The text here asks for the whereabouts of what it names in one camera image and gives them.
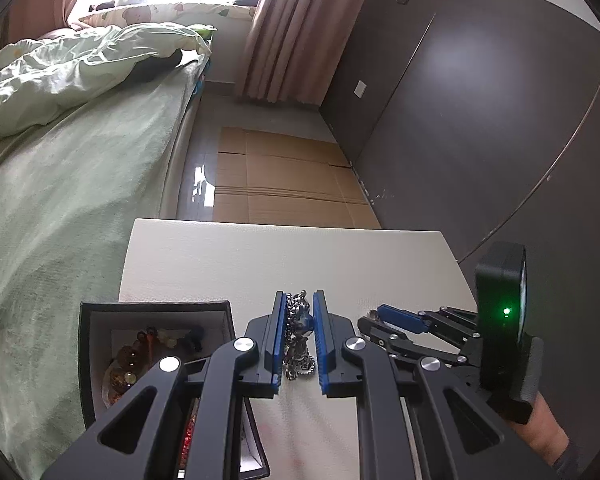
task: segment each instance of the white table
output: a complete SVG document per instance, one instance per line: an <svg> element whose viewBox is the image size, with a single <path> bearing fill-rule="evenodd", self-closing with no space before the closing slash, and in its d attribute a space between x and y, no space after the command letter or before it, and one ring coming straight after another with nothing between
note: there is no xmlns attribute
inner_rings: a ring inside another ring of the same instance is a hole
<svg viewBox="0 0 600 480"><path fill-rule="evenodd" d="M310 297L354 326L370 308L448 305L475 310L439 232L282 227L138 219L126 252L120 301L229 300L236 334L271 312L277 290ZM451 350L430 335L420 344ZM313 339L310 351L315 356ZM326 399L317 377L283 380L253 409L271 479L357 479L355 400Z"/></svg>

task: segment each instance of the green bedsheet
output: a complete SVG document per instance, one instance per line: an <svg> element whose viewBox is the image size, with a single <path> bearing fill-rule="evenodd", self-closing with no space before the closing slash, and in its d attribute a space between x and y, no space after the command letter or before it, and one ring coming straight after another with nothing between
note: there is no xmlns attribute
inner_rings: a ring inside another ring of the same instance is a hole
<svg viewBox="0 0 600 480"><path fill-rule="evenodd" d="M0 157L0 448L38 479L83 431L80 302L115 301L135 218L154 218L202 63L123 83Z"/></svg>

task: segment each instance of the cardboard sheet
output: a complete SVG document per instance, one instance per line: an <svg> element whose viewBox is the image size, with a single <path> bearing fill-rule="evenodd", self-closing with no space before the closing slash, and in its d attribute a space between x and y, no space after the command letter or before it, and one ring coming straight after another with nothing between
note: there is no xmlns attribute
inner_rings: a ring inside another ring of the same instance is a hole
<svg viewBox="0 0 600 480"><path fill-rule="evenodd" d="M380 229L337 144L223 128L214 222Z"/></svg>

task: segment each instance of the tiled floor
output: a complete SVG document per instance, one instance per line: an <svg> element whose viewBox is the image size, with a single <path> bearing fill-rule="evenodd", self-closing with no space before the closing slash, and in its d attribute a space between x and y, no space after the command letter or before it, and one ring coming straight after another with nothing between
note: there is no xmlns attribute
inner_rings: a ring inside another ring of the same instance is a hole
<svg viewBox="0 0 600 480"><path fill-rule="evenodd" d="M218 139L223 126L335 142L316 111L236 102L233 97L206 92L200 101L182 172L179 220L212 220Z"/></svg>

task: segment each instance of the wall socket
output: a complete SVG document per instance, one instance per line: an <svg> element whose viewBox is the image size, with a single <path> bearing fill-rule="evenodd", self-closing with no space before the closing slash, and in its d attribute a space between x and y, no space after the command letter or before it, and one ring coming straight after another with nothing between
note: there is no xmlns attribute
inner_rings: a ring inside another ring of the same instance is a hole
<svg viewBox="0 0 600 480"><path fill-rule="evenodd" d="M362 81L358 81L356 89L353 91L355 95L362 99L362 94L365 93L366 85Z"/></svg>

